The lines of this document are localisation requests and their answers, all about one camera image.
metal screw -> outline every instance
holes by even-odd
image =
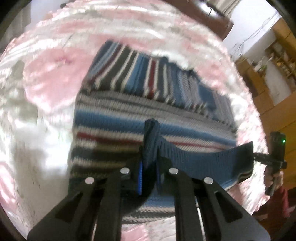
[[[85,179],[86,184],[93,184],[94,183],[94,178],[93,177],[88,177]]]
[[[168,172],[170,174],[175,175],[175,174],[177,174],[179,172],[179,170],[177,168],[171,167]]]
[[[204,182],[205,182],[206,184],[212,184],[212,183],[213,183],[213,179],[210,178],[210,177],[205,177],[205,178],[204,178]]]
[[[130,170],[127,167],[123,167],[120,169],[121,174],[129,174]]]

wooden furniture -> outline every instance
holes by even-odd
[[[274,107],[269,96],[269,89],[265,80],[254,71],[253,67],[243,57],[235,62],[238,72],[243,77],[247,87],[252,93],[254,104],[260,114]]]
[[[244,78],[253,95],[254,104],[260,113],[260,119],[269,146],[270,133],[280,131],[286,135],[285,160],[288,168],[284,170],[284,187],[296,187],[296,91],[274,106],[264,79],[253,70],[243,58],[236,61],[238,72]]]
[[[282,31],[283,36],[290,36],[287,26],[279,31]],[[286,80],[290,91],[292,93],[296,91],[296,58],[292,58],[278,40],[274,41],[265,52],[269,58],[272,58],[271,62]]]
[[[286,155],[288,168],[284,170],[284,186],[296,187],[296,92],[278,105],[260,115],[266,140],[269,145],[269,133],[280,131],[286,135]]]
[[[287,23],[281,18],[272,29],[279,43],[284,47],[291,58],[296,59],[296,38]]]
[[[204,24],[222,40],[224,40],[233,27],[230,21],[214,6],[208,4],[205,0],[164,0],[165,2],[178,8],[182,13],[193,18],[199,23]]]

folded sweater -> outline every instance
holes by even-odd
[[[211,176],[227,189],[250,177],[253,167],[252,144],[215,153],[235,147],[234,130],[228,98],[204,86],[194,71],[107,41],[76,98],[69,190],[86,177],[107,178],[128,160],[141,161],[139,147],[153,142],[154,151],[143,151],[143,180],[145,160],[156,161],[156,148],[189,176]],[[154,193],[125,222],[173,214],[172,200]]]

white wall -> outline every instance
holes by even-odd
[[[241,44],[258,30],[264,21],[271,18],[277,11],[266,0],[242,0],[232,13],[231,20],[234,26],[223,41],[234,59],[238,58],[238,52],[233,48]],[[279,14],[272,18],[269,23],[254,38],[244,43],[243,54],[246,53],[279,19]]]
[[[245,54],[246,58],[251,60],[255,59],[255,62],[259,62],[265,56],[265,50],[276,41],[276,36],[272,29],[265,33],[261,39],[257,41]]]

pink bedspread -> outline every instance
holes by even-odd
[[[208,28],[159,0],[69,3],[12,40],[0,58],[0,170],[5,174],[0,201],[24,236],[67,193],[74,100],[107,39],[194,69],[203,82],[230,97],[237,144],[253,141],[254,151],[267,152],[251,94]],[[264,169],[255,163],[252,177],[229,190],[249,213],[268,200]],[[142,240],[170,240],[175,239],[174,222],[169,218],[132,230]],[[130,233],[125,226],[122,239],[132,240]]]

